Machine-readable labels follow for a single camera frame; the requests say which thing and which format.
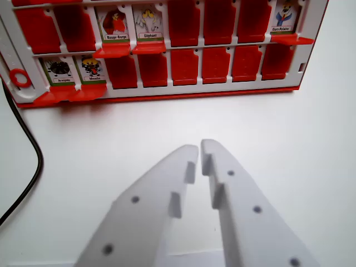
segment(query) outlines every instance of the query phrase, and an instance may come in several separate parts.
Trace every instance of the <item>cartoon fly card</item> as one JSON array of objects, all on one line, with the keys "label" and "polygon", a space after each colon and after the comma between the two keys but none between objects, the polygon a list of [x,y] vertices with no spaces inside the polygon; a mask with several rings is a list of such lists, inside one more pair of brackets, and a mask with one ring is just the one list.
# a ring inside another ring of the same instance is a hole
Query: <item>cartoon fly card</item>
[{"label": "cartoon fly card", "polygon": [[83,85],[106,83],[101,62],[93,58],[93,55],[75,56],[74,62]]}]

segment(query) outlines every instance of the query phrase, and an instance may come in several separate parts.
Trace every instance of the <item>red ring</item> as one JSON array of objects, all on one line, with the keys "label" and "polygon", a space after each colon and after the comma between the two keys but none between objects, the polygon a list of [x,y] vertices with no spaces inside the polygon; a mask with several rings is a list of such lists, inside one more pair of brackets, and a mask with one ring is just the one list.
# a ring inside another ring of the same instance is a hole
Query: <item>red ring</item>
[{"label": "red ring", "polygon": [[[24,75],[26,77],[27,81],[25,83],[18,82],[18,80],[17,80],[17,78],[15,76],[16,74]],[[10,73],[9,73],[9,76],[10,76],[11,81],[18,87],[27,88],[32,84],[31,80],[29,79],[29,76],[28,76],[27,72],[24,71],[24,70],[20,70],[19,68],[14,68],[13,70],[11,70]]]}]

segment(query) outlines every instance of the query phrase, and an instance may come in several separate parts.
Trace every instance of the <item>cartoon robin card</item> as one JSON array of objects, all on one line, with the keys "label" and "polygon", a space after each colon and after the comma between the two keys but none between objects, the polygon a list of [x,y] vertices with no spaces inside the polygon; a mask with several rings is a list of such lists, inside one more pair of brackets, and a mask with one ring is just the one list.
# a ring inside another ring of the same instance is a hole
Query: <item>cartoon robin card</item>
[{"label": "cartoon robin card", "polygon": [[74,62],[83,85],[106,83],[101,62],[93,55],[75,56]]},{"label": "cartoon robin card", "polygon": [[298,23],[300,6],[298,0],[278,0],[271,34],[292,34]]},{"label": "cartoon robin card", "polygon": [[101,39],[104,43],[129,42],[126,16],[117,6],[95,7]]},{"label": "cartoon robin card", "polygon": [[163,40],[162,13],[154,4],[136,4],[132,6],[132,11],[138,41]]},{"label": "cartoon robin card", "polygon": [[59,57],[40,57],[38,60],[51,86],[75,85],[67,62]]}]

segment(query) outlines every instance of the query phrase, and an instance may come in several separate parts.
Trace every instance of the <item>guess who game board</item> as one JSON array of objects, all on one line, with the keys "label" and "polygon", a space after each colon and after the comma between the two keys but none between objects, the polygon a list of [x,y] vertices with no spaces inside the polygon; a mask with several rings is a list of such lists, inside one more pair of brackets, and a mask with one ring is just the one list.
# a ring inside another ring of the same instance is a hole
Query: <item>guess who game board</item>
[{"label": "guess who game board", "polygon": [[328,0],[9,0],[0,75],[19,107],[294,91]]}]

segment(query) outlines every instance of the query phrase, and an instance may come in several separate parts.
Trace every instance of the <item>cartoon elephant card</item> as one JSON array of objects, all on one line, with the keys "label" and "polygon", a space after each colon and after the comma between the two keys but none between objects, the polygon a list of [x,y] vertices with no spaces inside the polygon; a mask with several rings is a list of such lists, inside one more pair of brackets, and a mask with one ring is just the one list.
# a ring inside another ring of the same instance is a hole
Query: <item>cartoon elephant card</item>
[{"label": "cartoon elephant card", "polygon": [[138,41],[163,40],[162,13],[154,4],[136,4],[132,6],[132,11]]}]

